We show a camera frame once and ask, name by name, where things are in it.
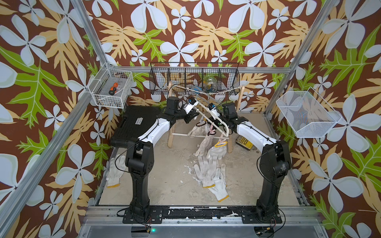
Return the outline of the white clip hanger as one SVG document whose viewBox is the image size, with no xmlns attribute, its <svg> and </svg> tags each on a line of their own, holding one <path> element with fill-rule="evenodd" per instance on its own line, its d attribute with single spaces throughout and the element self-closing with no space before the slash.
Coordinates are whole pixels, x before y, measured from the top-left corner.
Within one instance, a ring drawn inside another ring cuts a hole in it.
<svg viewBox="0 0 381 238">
<path fill-rule="evenodd" d="M 224 140 L 229 137 L 229 128 L 228 125 L 223 120 L 222 114 L 219 113 L 218 108 L 215 104 L 212 103 L 212 106 L 205 106 L 201 101 L 208 103 L 209 101 L 216 102 L 212 95 L 215 93 L 205 93 L 196 88 L 188 88 L 181 86 L 179 84 L 173 85 L 179 89 L 183 89 L 188 95 L 188 101 L 182 107 L 182 110 L 186 113 L 186 118 L 194 119 L 197 115 L 201 115 L 201 119 L 207 120 L 211 125 L 211 130 L 218 130 L 221 132 L 220 139 Z"/>
</svg>

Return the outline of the beige cotton glove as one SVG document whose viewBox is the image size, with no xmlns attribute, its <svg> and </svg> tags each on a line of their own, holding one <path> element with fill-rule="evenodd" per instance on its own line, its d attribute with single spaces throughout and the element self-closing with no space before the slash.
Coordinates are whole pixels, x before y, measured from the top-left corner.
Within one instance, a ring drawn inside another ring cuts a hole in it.
<svg viewBox="0 0 381 238">
<path fill-rule="evenodd" d="M 207 122 L 196 124 L 187 136 L 194 138 L 196 136 L 206 136 L 209 132 L 210 125 Z"/>
</svg>

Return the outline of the wooden drying rack frame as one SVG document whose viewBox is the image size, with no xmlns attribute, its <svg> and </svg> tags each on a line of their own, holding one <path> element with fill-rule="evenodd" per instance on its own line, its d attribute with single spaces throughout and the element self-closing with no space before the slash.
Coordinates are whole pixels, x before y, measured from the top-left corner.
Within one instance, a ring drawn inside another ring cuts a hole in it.
<svg viewBox="0 0 381 238">
<path fill-rule="evenodd" d="M 215 99 L 213 99 L 211 96 L 212 95 L 222 95 L 222 94 L 227 94 L 228 92 L 231 92 L 231 91 L 234 91 L 236 89 L 240 89 L 240 92 L 239 92 L 239 98 L 237 100 L 237 107 L 236 107 L 236 111 L 239 112 L 239 109 L 240 109 L 240 105 L 241 105 L 241 101 L 242 101 L 242 97 L 243 97 L 243 93 L 245 91 L 245 86 L 244 85 L 241 85 L 239 87 L 236 87 L 236 88 L 233 88 L 233 89 L 228 89 L 228 90 L 225 90 L 225 91 L 222 91 L 222 92 L 217 92 L 217 93 L 205 93 L 203 91 L 196 91 L 196 90 L 193 90 L 193 89 L 189 89 L 189 88 L 186 88 L 186 87 L 182 87 L 180 86 L 179 84 L 173 84 L 172 85 L 172 82 L 169 82 L 169 85 L 167 87 L 168 89 L 168 96 L 172 96 L 173 95 L 173 89 L 172 87 L 178 87 L 180 89 L 184 89 L 185 91 L 193 91 L 196 93 L 196 99 L 197 100 L 201 100 L 201 101 L 204 101 L 206 103 L 209 103 L 209 101 L 213 101 L 214 103 L 218 103 L 218 101 L 216 101 Z M 195 109 L 197 112 L 199 112 L 199 114 L 202 116 L 202 118 L 206 119 L 208 122 L 211 123 L 211 126 L 212 127 L 216 127 L 216 129 L 218 131 L 221 132 L 221 136 L 219 137 L 219 142 L 226 142 L 227 144 L 227 152 L 228 153 L 232 153 L 233 151 L 233 141 L 231 139 L 231 136 L 229 135 L 229 129 L 228 129 L 228 126 L 226 123 L 224 123 L 220 118 L 217 118 L 217 120 L 226 127 L 226 132 L 225 131 L 222 131 L 220 128 L 217 127 L 217 125 L 212 121 L 210 120 L 203 112 L 206 111 L 208 113 L 211 112 L 211 110 L 205 106 L 204 104 L 202 103 L 199 103 L 199 105 L 203 108 L 203 110 L 200 110 L 197 106 L 195 106 Z M 174 139 L 174 136 L 187 136 L 186 134 L 184 133 L 175 133 L 175 125 L 173 125 L 170 130 L 169 130 L 169 138 L 168 138 L 168 147 L 171 148 L 172 145 L 173 145 L 173 139 Z"/>
</svg>

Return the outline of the blue dotted yellow cuff glove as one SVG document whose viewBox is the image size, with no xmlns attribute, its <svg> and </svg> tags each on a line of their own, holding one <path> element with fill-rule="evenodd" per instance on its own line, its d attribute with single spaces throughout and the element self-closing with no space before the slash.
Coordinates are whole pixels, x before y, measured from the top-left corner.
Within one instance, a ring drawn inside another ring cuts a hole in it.
<svg viewBox="0 0 381 238">
<path fill-rule="evenodd" d="M 207 135 L 204 140 L 201 142 L 198 150 L 193 154 L 194 156 L 205 156 L 208 150 L 212 147 L 213 144 L 213 135 Z"/>
</svg>

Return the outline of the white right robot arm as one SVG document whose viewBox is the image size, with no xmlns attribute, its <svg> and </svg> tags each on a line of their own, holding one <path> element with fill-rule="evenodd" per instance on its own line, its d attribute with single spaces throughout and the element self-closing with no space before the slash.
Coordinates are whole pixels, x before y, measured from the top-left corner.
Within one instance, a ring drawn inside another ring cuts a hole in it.
<svg viewBox="0 0 381 238">
<path fill-rule="evenodd" d="M 266 135 L 248 119 L 239 117 L 234 103 L 223 105 L 217 113 L 217 118 L 227 125 L 229 131 L 246 138 L 261 153 L 257 161 L 257 169 L 264 181 L 261 195 L 252 213 L 259 222 L 276 221 L 279 214 L 278 196 L 281 184 L 291 169 L 288 144 Z"/>
</svg>

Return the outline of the white glove behind left arm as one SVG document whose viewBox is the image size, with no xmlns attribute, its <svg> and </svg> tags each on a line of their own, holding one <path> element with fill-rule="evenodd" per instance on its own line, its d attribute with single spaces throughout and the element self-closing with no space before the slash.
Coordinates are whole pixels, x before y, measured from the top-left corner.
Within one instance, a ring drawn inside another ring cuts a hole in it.
<svg viewBox="0 0 381 238">
<path fill-rule="evenodd" d="M 110 160 L 110 168 L 109 172 L 106 177 L 106 186 L 107 188 L 113 188 L 120 185 L 120 178 L 124 174 L 124 171 L 126 170 L 125 155 L 118 154 L 116 157 L 118 157 L 117 161 L 115 162 L 115 157 L 111 158 Z"/>
</svg>

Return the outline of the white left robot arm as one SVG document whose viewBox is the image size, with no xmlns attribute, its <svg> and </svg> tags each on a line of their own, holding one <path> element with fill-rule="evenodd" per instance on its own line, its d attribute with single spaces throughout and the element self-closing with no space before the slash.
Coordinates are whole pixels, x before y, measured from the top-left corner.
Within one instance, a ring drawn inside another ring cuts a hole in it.
<svg viewBox="0 0 381 238">
<path fill-rule="evenodd" d="M 195 97 L 191 96 L 182 108 L 178 108 L 178 101 L 176 97 L 169 97 L 167 108 L 156 117 L 153 125 L 143 135 L 129 141 L 126 167 L 133 183 L 129 210 L 131 216 L 140 223 L 146 222 L 150 214 L 148 176 L 154 166 L 154 146 L 177 120 L 184 120 L 188 124 L 199 115 L 195 109 L 198 104 Z"/>
</svg>

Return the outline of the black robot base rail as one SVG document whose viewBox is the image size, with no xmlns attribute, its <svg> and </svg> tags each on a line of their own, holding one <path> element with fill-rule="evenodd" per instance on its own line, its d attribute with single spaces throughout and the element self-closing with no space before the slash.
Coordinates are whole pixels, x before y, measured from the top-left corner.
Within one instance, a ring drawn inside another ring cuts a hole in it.
<svg viewBox="0 0 381 238">
<path fill-rule="evenodd" d="M 160 206 L 152 205 L 146 211 L 147 218 L 141 218 L 131 213 L 130 208 L 124 208 L 124 214 L 117 213 L 123 218 L 124 224 L 162 224 L 165 219 L 187 219 L 187 220 L 212 220 L 225 217 L 238 217 L 244 224 L 271 224 L 280 225 L 282 216 L 278 211 L 260 217 L 256 206 Z"/>
</svg>

